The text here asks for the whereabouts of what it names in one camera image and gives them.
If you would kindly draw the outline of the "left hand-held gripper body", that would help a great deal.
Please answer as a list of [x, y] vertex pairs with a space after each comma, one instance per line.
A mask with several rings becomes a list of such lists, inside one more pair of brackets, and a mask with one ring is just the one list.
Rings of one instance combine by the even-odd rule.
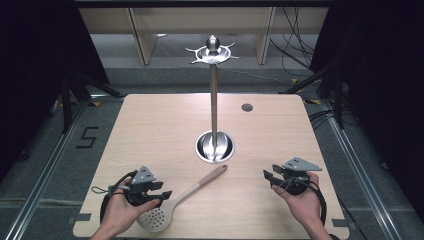
[[125, 196], [127, 201], [133, 206], [140, 206], [153, 199], [158, 199], [157, 195], [149, 195], [155, 185], [156, 177], [146, 167], [142, 166], [132, 176], [126, 185]]

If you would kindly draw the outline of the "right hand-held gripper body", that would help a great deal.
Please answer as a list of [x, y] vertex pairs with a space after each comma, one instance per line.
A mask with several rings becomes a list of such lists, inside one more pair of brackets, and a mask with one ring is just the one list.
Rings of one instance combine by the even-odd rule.
[[310, 177], [308, 173], [321, 170], [321, 166], [300, 157], [294, 157], [283, 163], [278, 173], [283, 176], [283, 183], [281, 184], [283, 189], [291, 195], [299, 195], [309, 186]]

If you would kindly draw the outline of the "slotted spoon with wooden handle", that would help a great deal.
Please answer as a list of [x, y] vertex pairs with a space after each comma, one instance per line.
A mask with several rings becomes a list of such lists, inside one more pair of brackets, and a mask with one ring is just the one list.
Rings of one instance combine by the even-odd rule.
[[138, 225], [147, 232], [160, 232], [165, 230], [172, 221], [173, 212], [178, 204], [182, 203], [190, 195], [194, 194], [197, 190], [204, 187], [209, 182], [218, 178], [228, 169], [227, 165], [222, 165], [214, 169], [204, 178], [195, 183], [188, 190], [183, 192], [180, 196], [175, 199], [166, 200], [158, 208], [153, 208], [152, 210], [142, 214], [138, 219]]

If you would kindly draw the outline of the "metal utensil rack stand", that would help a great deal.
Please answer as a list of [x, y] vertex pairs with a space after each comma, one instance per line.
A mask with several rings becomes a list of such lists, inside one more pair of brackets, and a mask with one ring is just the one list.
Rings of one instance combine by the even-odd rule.
[[228, 59], [235, 59], [231, 52], [232, 46], [222, 45], [215, 35], [211, 35], [204, 46], [198, 49], [187, 48], [195, 55], [193, 64], [207, 64], [210, 70], [211, 129], [201, 134], [195, 144], [196, 154], [207, 163], [223, 163], [231, 158], [235, 150], [232, 137], [218, 130], [218, 66]]

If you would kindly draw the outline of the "person's right hand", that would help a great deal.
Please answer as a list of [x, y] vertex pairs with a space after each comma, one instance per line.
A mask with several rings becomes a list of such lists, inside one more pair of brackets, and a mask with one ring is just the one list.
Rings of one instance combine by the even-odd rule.
[[291, 195], [277, 185], [273, 185], [272, 190], [286, 201], [293, 217], [307, 232], [324, 228], [320, 218], [320, 201], [311, 189], [299, 195]]

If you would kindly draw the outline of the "person's left hand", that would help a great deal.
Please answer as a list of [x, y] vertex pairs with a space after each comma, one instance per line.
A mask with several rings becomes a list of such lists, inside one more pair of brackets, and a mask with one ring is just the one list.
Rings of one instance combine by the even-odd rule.
[[111, 228], [117, 236], [128, 230], [143, 213], [150, 211], [159, 203], [159, 200], [154, 199], [140, 206], [132, 206], [122, 194], [122, 190], [117, 189], [107, 204], [99, 228]]

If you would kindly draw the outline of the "black metal stand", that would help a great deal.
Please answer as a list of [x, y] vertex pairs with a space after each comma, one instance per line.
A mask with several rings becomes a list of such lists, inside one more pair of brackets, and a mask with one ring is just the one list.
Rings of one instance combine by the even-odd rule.
[[78, 102], [87, 102], [91, 98], [87, 85], [94, 86], [115, 98], [124, 97], [123, 93], [120, 93], [110, 86], [96, 81], [87, 75], [76, 71], [67, 71], [60, 80], [60, 96], [62, 99], [63, 109], [63, 133], [66, 133], [70, 129], [73, 122], [71, 94], [76, 97]]
[[317, 93], [320, 98], [328, 98], [331, 93], [334, 94], [335, 120], [340, 129], [344, 128], [342, 120], [342, 102], [343, 102], [343, 79], [337, 63], [330, 62], [321, 70], [306, 78], [300, 84], [296, 84], [283, 94], [294, 94], [309, 86], [313, 82], [321, 79]]

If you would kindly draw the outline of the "black curtain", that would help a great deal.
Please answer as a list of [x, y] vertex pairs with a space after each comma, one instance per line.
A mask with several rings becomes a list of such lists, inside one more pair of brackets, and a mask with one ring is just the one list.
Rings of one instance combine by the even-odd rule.
[[109, 82], [73, 0], [0, 0], [0, 181], [73, 71]]
[[329, 0], [311, 69], [335, 58], [355, 115], [424, 223], [424, 0]]

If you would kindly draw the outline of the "aluminium floor rail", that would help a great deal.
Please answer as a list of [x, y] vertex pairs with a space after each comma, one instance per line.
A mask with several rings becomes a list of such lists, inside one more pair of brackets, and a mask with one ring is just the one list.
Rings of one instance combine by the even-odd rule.
[[75, 218], [122, 103], [102, 95], [73, 101], [66, 133], [62, 106], [54, 108], [0, 182], [0, 240], [82, 240], [73, 233]]
[[358, 180], [361, 190], [370, 205], [370, 208], [382, 229], [382, 232], [387, 240], [402, 240], [402, 235], [395, 226], [395, 222], [389, 213], [386, 205], [374, 187], [370, 177], [365, 171], [360, 159], [354, 150], [351, 141], [349, 140], [344, 129], [341, 129], [336, 120], [331, 118], [329, 120], [330, 127], [332, 128], [336, 139], [341, 146], [347, 161]]

